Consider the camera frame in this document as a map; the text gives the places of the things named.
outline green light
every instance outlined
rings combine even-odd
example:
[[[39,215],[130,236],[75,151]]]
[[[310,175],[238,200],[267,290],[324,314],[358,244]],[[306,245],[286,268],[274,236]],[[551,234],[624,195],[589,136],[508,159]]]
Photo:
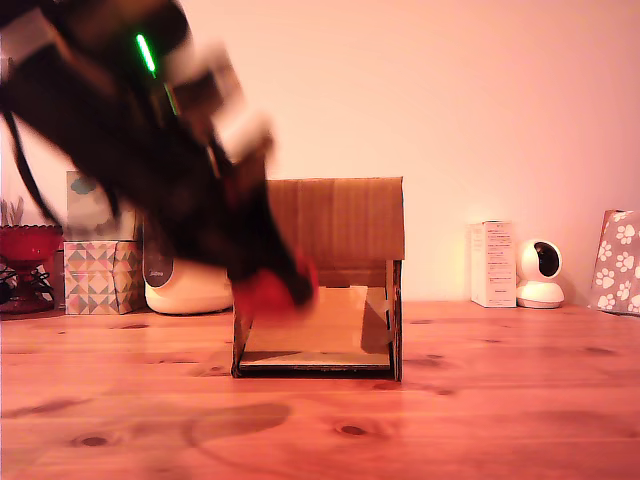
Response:
[[[149,47],[147,45],[147,41],[141,34],[136,36],[136,40],[138,41],[138,46],[140,47],[140,52],[144,57],[144,61],[147,64],[147,68],[153,75],[153,78],[156,77],[156,64],[153,62],[153,58],[151,57],[151,52],[149,51]]]

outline white product box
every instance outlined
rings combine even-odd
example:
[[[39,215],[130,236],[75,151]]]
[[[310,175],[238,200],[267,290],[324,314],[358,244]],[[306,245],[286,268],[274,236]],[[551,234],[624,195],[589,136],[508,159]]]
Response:
[[[511,222],[471,226],[471,300],[483,307],[516,306],[516,253]]]

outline tissue box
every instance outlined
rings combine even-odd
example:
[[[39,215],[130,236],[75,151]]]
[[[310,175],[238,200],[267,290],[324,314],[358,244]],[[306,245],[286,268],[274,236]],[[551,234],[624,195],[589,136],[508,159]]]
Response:
[[[471,226],[471,300],[483,307],[516,306],[516,254],[511,222]]]
[[[65,242],[64,269],[68,315],[122,315],[145,306],[136,242]]]
[[[87,228],[97,228],[90,233],[69,232],[66,240],[79,242],[89,240],[136,240],[142,224],[141,216],[126,202],[119,202],[120,224],[108,226],[112,220],[107,195],[100,186],[80,172],[67,172],[67,223]]]

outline cardboard box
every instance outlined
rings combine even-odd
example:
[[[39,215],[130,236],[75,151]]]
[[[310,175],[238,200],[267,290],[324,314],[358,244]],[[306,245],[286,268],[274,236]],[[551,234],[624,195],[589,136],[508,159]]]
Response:
[[[285,241],[318,268],[302,319],[234,313],[234,377],[322,374],[402,379],[402,178],[269,181]]]
[[[146,304],[136,242],[65,242],[64,267],[68,315],[122,315]]]
[[[471,226],[471,300],[483,307],[516,306],[516,254],[510,222]]]
[[[80,172],[67,172],[67,223],[94,229],[87,234],[69,232],[65,239],[73,242],[90,240],[136,240],[142,225],[142,217],[126,202],[119,202],[120,224],[112,227],[113,220],[109,201],[104,190]]]

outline geometric pattern box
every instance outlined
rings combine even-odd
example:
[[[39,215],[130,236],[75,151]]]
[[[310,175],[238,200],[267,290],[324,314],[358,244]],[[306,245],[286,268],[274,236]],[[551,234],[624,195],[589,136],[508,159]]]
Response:
[[[146,305],[134,241],[65,242],[64,276],[68,315],[122,315]]]

